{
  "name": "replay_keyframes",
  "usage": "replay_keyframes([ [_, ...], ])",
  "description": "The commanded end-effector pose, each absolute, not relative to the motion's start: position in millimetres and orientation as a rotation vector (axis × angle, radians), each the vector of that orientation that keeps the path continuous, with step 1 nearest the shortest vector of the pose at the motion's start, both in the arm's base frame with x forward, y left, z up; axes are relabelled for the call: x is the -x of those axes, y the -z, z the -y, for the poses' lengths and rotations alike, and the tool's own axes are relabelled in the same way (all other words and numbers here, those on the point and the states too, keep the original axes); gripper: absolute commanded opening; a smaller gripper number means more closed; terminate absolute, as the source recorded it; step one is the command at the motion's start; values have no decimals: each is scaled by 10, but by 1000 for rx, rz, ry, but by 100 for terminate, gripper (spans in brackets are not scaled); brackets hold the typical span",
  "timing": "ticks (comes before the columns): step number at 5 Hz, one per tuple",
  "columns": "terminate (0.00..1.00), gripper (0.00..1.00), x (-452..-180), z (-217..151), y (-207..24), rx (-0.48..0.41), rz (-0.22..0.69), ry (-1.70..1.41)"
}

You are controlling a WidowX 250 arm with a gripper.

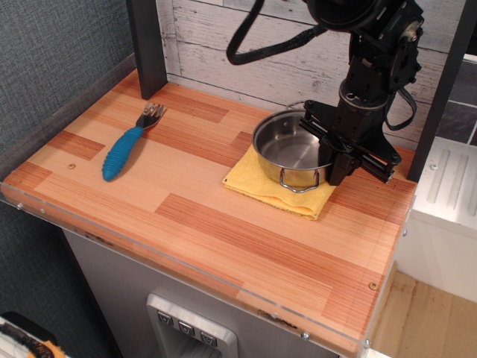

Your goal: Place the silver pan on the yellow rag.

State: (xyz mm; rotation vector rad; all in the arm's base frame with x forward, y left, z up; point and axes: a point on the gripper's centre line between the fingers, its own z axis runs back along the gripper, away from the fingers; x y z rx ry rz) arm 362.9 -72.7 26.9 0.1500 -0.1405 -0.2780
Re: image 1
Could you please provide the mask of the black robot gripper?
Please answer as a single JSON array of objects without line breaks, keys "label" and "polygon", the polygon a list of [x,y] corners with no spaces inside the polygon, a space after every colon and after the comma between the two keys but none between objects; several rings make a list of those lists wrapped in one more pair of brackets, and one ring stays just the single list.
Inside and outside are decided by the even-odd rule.
[{"label": "black robot gripper", "polygon": [[341,99],[333,107],[307,100],[304,109],[300,126],[319,139],[318,165],[329,166],[326,179],[330,185],[340,185],[358,168],[383,183],[393,177],[401,156],[383,133],[387,101],[360,107]]}]

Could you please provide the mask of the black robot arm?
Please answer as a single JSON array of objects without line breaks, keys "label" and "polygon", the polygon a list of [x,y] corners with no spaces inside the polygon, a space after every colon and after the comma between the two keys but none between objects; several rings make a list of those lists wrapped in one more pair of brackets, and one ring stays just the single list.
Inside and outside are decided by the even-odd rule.
[{"label": "black robot arm", "polygon": [[399,131],[413,121],[388,121],[396,95],[417,111],[405,86],[416,81],[421,69],[423,11],[415,1],[308,1],[307,7],[323,29],[350,33],[349,70],[338,105],[304,104],[301,125],[319,139],[318,164],[327,168],[332,186],[359,167],[386,183],[401,157],[383,128]]}]

